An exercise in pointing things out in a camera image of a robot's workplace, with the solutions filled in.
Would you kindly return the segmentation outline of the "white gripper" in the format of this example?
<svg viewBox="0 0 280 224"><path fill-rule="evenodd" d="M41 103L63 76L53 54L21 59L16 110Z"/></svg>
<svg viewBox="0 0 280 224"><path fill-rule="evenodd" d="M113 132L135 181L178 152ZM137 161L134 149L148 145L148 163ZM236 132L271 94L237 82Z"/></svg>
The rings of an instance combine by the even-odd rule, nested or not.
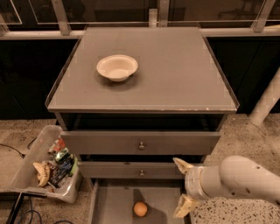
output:
<svg viewBox="0 0 280 224"><path fill-rule="evenodd" d="M188 194L180 195L174 216L184 218L200 204L198 200L207 200L208 196L200 183L201 166L193 166L177 157L173 159L173 162L179 171L185 175L185 189Z"/></svg>

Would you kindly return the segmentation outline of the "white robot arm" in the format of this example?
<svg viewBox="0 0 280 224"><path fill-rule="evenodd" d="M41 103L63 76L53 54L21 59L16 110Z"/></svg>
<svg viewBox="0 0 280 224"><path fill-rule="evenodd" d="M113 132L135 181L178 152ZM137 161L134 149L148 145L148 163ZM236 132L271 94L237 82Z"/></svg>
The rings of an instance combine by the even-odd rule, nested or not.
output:
<svg viewBox="0 0 280 224"><path fill-rule="evenodd" d="M280 204L280 177L251 159L230 156L219 165L194 166L175 157L179 171L185 176L185 190L174 211L184 218L202 201L211 198L265 200Z"/></svg>

